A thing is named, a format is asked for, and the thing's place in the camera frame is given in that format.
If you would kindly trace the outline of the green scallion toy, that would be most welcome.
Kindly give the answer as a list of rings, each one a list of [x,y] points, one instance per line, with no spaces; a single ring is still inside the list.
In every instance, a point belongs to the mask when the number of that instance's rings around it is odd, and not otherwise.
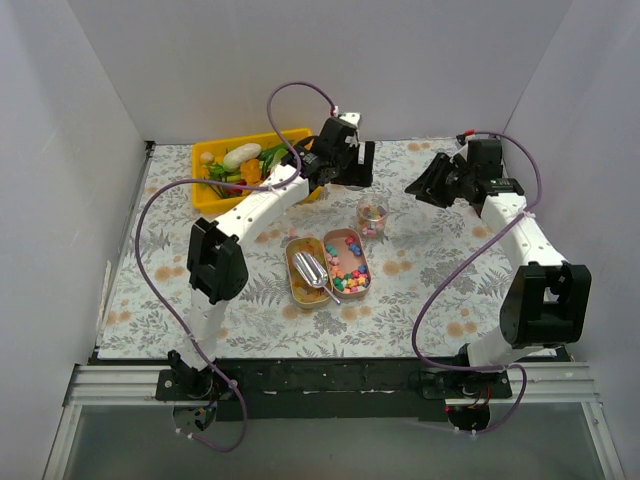
[[[238,185],[245,185],[240,169],[227,171],[221,163],[205,163],[199,167],[203,179],[225,183],[226,186],[210,185],[210,188],[221,199],[241,196],[243,190]]]

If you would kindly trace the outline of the beige oval candy box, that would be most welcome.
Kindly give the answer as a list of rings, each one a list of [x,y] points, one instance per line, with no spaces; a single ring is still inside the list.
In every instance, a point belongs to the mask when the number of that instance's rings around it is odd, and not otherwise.
[[[313,288],[302,278],[293,264],[293,257],[298,252],[311,254],[329,272],[324,247],[320,240],[313,237],[301,237],[291,240],[285,248],[289,283],[294,303],[307,310],[324,307],[331,302],[330,296],[322,288]]]

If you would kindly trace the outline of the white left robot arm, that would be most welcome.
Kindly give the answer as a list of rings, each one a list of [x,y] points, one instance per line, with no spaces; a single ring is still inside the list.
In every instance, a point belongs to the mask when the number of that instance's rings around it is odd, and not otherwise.
[[[205,398],[213,386],[203,369],[215,359],[217,335],[229,302],[245,287],[249,272],[243,248],[290,207],[328,183],[368,187],[372,167],[359,158],[361,114],[341,113],[325,121],[311,151],[294,148],[276,164],[258,190],[213,221],[192,226],[187,257],[191,305],[181,322],[185,330],[179,353],[190,366],[178,377],[178,387],[193,400]]]

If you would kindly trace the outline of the green chili pepper toy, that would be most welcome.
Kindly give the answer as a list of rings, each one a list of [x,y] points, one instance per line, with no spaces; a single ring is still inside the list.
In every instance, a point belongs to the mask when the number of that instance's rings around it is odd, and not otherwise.
[[[284,151],[287,152],[288,149],[286,148],[285,144],[279,144],[273,147],[270,147],[266,150],[263,150],[259,156],[258,156],[258,160],[262,161],[262,162],[266,162],[266,161],[270,161],[273,159],[273,157],[275,156],[276,153],[280,152],[280,151]]]

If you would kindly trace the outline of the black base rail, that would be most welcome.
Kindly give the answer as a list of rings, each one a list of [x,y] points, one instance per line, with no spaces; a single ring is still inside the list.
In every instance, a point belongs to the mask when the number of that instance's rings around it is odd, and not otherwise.
[[[212,372],[178,355],[150,365],[79,367],[70,398],[90,405],[199,407],[219,422],[250,419],[484,417],[493,405],[565,401],[573,364],[543,358],[503,373],[427,367],[412,358],[222,359]]]

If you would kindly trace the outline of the orange ginger root toy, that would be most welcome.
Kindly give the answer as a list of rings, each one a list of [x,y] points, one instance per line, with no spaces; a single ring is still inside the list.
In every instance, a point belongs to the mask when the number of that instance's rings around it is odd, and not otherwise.
[[[262,182],[262,164],[259,159],[252,158],[240,165],[242,179],[249,186],[258,186]]]

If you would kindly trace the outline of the white radish toy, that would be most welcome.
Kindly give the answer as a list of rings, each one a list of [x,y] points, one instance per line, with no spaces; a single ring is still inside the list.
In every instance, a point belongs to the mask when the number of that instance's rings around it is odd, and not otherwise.
[[[245,143],[228,151],[222,161],[222,166],[226,171],[235,171],[240,166],[254,158],[262,152],[262,147],[257,143]]]

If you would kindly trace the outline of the silver metal scoop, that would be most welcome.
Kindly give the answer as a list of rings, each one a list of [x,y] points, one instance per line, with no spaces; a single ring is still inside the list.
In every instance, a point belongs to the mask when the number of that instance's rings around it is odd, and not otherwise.
[[[315,256],[300,251],[293,255],[292,260],[294,267],[310,287],[323,290],[337,305],[342,304],[329,287],[329,274]]]

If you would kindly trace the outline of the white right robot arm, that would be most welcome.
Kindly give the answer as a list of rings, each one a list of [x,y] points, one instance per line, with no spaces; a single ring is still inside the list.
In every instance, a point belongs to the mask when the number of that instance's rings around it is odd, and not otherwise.
[[[543,349],[577,342],[583,332],[592,284],[589,269],[569,262],[547,239],[520,183],[503,174],[507,135],[469,130],[457,136],[453,155],[437,154],[407,188],[416,200],[448,208],[466,200],[495,233],[451,272],[425,303],[429,308],[453,280],[494,245],[514,272],[499,311],[499,324],[463,346],[449,365],[454,389],[475,397],[489,384],[489,372],[509,368]]]

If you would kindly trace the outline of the clear glass jar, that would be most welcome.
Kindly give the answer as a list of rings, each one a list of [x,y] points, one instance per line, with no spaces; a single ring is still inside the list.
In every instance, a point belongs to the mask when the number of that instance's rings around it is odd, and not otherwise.
[[[388,213],[389,207],[385,197],[365,195],[356,207],[356,230],[362,238],[381,240],[384,237]]]

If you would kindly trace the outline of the yellow plastic bin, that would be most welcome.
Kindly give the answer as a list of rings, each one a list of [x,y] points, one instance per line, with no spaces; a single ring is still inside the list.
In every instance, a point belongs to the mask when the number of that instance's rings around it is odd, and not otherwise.
[[[223,158],[228,151],[245,143],[257,143],[262,147],[262,151],[279,144],[284,144],[275,133],[264,133],[196,143],[192,148],[192,177],[196,179],[203,179],[199,173],[199,167],[202,164],[212,162],[222,164]],[[262,164],[262,182],[266,180],[268,175],[275,168],[276,163],[282,159],[285,153],[286,152],[284,151],[280,151],[275,154],[272,160],[266,162],[260,161]],[[242,189],[242,186],[247,186],[247,184],[238,185],[238,188]],[[194,184],[192,186],[192,203],[194,208],[202,214],[222,214],[235,207],[245,196],[249,194],[249,191],[245,191],[244,189],[242,190],[243,194],[241,196],[221,199],[210,188],[210,185]]]

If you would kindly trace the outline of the pink oval candy box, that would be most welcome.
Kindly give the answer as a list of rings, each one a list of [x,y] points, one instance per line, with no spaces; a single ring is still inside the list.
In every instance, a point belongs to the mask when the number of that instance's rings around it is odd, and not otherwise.
[[[329,280],[341,299],[364,297],[370,290],[372,272],[358,233],[349,228],[331,230],[323,240]]]

